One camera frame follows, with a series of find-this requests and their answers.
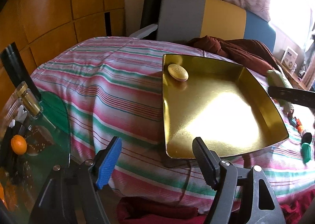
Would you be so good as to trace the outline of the gold capped glass bottle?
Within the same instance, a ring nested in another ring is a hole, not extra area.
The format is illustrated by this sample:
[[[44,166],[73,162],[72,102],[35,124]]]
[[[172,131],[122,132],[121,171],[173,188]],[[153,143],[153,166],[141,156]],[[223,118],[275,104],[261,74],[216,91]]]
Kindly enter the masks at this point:
[[[17,86],[15,95],[34,119],[41,115],[43,108],[25,81]]]

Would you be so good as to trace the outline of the orange fruit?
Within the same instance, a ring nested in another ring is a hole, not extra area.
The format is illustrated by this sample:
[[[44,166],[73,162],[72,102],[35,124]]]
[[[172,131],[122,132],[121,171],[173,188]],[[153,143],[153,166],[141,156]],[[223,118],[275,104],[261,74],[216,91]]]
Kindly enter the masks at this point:
[[[11,139],[11,148],[17,155],[23,155],[27,151],[27,142],[21,135],[14,135]]]

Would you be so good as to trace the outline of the black rolled mat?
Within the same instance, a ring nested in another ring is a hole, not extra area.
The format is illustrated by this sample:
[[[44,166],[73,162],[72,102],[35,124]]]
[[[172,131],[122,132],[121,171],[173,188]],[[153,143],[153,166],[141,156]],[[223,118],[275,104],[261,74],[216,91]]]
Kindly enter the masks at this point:
[[[140,28],[158,24],[162,0],[144,0]]]

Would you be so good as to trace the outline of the grey yellow blue headboard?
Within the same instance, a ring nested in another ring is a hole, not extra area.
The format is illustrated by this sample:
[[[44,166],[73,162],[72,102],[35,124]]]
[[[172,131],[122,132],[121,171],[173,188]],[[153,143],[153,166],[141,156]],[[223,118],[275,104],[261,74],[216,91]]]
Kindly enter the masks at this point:
[[[221,0],[162,0],[157,40],[183,44],[192,38],[251,39],[273,51],[276,33],[254,13]]]

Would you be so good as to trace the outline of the white green plug device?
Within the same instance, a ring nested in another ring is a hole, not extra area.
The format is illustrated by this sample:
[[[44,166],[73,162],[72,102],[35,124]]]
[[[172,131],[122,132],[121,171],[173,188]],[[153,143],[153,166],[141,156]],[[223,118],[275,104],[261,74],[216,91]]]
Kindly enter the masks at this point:
[[[284,87],[284,88],[293,88],[288,79],[284,74],[277,70],[268,70],[267,71],[267,81],[269,86]],[[280,106],[283,107],[283,113],[288,115],[291,110],[294,110],[293,105],[290,102],[285,100],[277,99]]]

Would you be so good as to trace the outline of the striped bed sheet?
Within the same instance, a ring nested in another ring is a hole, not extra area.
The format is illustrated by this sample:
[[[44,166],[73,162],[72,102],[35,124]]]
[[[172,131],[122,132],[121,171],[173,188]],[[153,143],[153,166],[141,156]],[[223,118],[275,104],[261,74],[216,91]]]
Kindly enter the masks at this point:
[[[71,154],[93,157],[114,136],[122,152],[109,187],[123,197],[142,197],[207,213],[215,192],[198,167],[167,168],[164,147],[162,60],[166,54],[229,60],[171,42],[96,37],[65,50],[31,75],[41,91],[58,95],[70,120]]]

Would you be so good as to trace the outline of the orange cube blocks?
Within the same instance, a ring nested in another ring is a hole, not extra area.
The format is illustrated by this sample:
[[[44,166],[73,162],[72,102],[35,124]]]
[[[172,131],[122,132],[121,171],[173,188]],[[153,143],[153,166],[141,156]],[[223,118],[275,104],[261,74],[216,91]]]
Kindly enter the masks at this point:
[[[302,132],[304,131],[304,127],[303,127],[301,121],[299,119],[296,119],[296,118],[295,118],[295,121],[296,121],[296,129],[298,130],[298,132],[300,134],[302,134]]]

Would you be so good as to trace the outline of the wooden side shelf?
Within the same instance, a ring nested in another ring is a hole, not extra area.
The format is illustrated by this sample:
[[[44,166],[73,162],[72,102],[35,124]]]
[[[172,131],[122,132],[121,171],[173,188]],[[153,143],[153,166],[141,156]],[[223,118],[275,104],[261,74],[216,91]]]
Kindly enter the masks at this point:
[[[305,91],[307,90],[305,84],[303,84],[303,82],[299,80],[298,76],[295,73],[291,73],[291,71],[287,69],[279,60],[276,59],[276,61],[278,66],[282,68],[284,75],[294,88],[303,89]]]

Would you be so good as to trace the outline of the gold oval carved soap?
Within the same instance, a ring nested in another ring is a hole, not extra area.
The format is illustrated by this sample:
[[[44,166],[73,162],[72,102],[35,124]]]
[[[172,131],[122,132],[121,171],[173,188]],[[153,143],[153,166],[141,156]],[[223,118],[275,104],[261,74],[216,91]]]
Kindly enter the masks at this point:
[[[170,64],[168,65],[169,74],[177,81],[187,81],[189,78],[188,72],[178,64]]]

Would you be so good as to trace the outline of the dark red pillow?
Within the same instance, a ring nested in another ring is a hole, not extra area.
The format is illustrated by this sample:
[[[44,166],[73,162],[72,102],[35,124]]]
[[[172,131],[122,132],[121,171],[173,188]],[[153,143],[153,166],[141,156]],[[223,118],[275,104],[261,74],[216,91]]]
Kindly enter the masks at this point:
[[[266,76],[269,70],[280,70],[270,49],[258,40],[223,40],[206,35],[202,38],[193,38],[186,44],[228,58],[263,76]]]

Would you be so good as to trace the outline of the white box on shelf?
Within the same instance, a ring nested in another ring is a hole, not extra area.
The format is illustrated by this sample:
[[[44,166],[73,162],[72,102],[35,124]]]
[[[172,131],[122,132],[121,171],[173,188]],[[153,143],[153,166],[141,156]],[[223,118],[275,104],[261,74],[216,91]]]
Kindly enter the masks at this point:
[[[298,53],[291,49],[290,47],[287,47],[283,54],[283,58],[281,59],[281,63],[285,65],[289,70],[291,70],[295,64],[295,61],[298,57]]]

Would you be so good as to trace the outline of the gold square tray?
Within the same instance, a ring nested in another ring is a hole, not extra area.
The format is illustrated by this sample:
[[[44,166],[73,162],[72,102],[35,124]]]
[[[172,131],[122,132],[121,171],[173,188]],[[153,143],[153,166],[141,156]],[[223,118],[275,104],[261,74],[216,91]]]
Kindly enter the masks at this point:
[[[189,75],[175,80],[168,65]],[[166,54],[162,59],[162,101],[166,154],[193,159],[192,142],[201,137],[220,157],[269,150],[288,139],[281,114],[244,66],[213,58]]]

